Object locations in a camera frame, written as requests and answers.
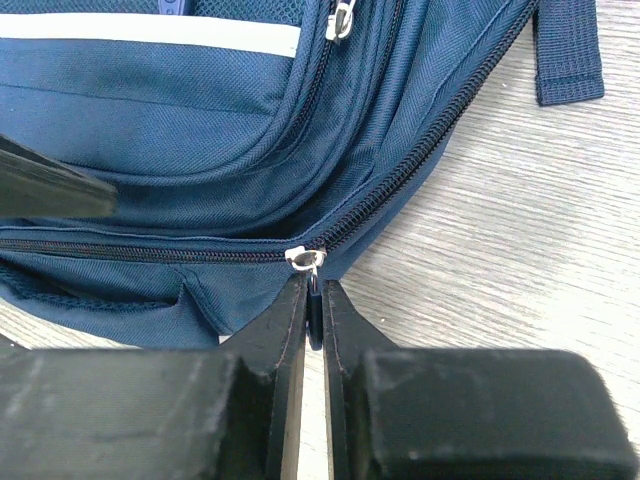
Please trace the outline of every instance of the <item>black zipper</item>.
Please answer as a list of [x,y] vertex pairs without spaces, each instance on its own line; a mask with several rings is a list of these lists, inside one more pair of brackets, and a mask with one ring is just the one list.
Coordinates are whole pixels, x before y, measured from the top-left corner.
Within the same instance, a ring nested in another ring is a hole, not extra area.
[[[524,11],[517,18],[511,28],[505,33],[498,45],[491,54],[476,69],[471,77],[465,82],[460,91],[454,96],[449,105],[433,122],[425,135],[411,152],[389,173],[384,180],[370,192],[362,201],[356,204],[349,212],[340,218],[332,227],[323,234],[313,239],[305,245],[308,249],[324,248],[330,253],[344,244],[355,235],[367,221],[383,208],[403,187],[407,185],[419,169],[427,163],[431,154],[438,148],[440,143],[453,130],[458,119],[467,109],[480,87],[495,68],[500,59],[513,44],[526,23],[532,17],[538,7],[539,0],[531,0]],[[394,14],[401,16],[401,7],[396,8]],[[394,29],[390,41],[395,37],[399,18],[394,19]],[[318,72],[324,75],[326,61],[331,50],[331,45],[326,45],[323,51],[322,70]],[[387,47],[385,55],[390,55],[391,48]],[[306,103],[315,102],[313,98],[320,88],[321,78],[314,81],[314,91],[310,92]],[[312,110],[311,103],[308,107],[309,115]],[[1,239],[0,248],[15,252],[29,252],[37,254],[55,254],[59,256],[70,256],[76,258],[95,258],[103,260],[116,260],[125,262],[163,262],[163,263],[273,263],[285,261],[284,249],[271,252],[212,252],[206,250],[179,250],[149,247],[120,247],[113,245],[82,244],[73,242],[55,241],[31,241],[31,240],[9,240]]]
[[[332,0],[329,5],[329,10],[333,10],[337,3],[338,2],[336,0]],[[324,74],[327,71],[327,64],[329,63],[329,56],[331,55],[332,47],[333,42],[325,40],[324,46],[322,47],[322,54],[320,56],[320,63],[318,64],[318,68],[316,69],[316,73],[313,77],[313,82],[311,82],[311,86],[309,87],[309,94],[300,109],[300,113],[293,121],[293,125],[291,125],[289,132],[284,136],[281,145],[289,145],[289,143],[298,136],[300,131],[307,124],[307,120],[309,120],[309,117],[314,110],[318,92],[320,91],[322,81],[324,80]]]
[[387,67],[389,66],[389,60],[391,60],[391,52],[393,51],[393,46],[396,43],[396,38],[398,37],[398,31],[400,30],[400,23],[402,20],[402,12],[404,11],[405,0],[396,0],[395,7],[393,9],[393,18],[391,19],[391,31],[389,39],[384,47],[384,52],[382,53],[382,63],[381,68],[378,70],[378,75],[376,75],[376,79],[373,85],[376,88],[379,88],[382,84],[382,77],[387,71]]

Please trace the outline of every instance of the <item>zipper pull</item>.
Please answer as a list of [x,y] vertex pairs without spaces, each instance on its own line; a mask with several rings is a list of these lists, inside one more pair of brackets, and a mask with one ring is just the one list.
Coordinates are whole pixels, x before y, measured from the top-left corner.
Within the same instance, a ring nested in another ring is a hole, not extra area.
[[353,27],[353,8],[356,0],[339,0],[336,11],[329,15],[327,33],[325,37],[335,43],[340,43],[349,35]]
[[309,272],[307,294],[307,335],[312,350],[322,349],[322,296],[318,288],[318,268],[327,258],[324,249],[307,250],[296,247],[284,252],[284,256],[297,272]]
[[191,0],[158,0],[160,15],[190,15]]
[[304,247],[296,247],[285,251],[284,258],[295,271],[309,272],[311,294],[315,295],[318,292],[318,268],[324,264],[327,252],[324,249],[307,250]]

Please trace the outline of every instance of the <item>backpack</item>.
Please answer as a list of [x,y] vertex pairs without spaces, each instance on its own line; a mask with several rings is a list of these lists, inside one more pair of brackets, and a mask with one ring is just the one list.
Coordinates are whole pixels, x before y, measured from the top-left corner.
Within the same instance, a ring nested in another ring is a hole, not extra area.
[[0,134],[118,191],[0,219],[0,295],[156,348],[218,345],[295,271],[321,314],[532,17],[540,105],[601,97],[594,0],[0,0]]

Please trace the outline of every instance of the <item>gray wooden surface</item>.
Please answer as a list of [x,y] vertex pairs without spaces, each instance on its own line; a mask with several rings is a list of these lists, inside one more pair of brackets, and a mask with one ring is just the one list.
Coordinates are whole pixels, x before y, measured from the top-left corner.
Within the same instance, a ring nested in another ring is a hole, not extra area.
[[[598,2],[607,96],[540,109],[528,28],[445,158],[344,285],[402,345],[586,356],[640,444],[640,2]],[[27,346],[115,346],[0,305]],[[322,358],[307,358],[301,479],[326,479]]]

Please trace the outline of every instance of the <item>front pocket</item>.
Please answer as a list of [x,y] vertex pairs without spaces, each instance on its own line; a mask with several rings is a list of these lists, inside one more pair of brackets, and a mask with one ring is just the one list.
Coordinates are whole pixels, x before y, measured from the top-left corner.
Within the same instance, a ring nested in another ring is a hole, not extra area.
[[315,32],[300,38],[304,2],[243,3],[3,2],[0,132],[116,184],[250,167],[295,115]]
[[64,327],[141,347],[209,348],[228,334],[168,265],[0,252],[0,297]]

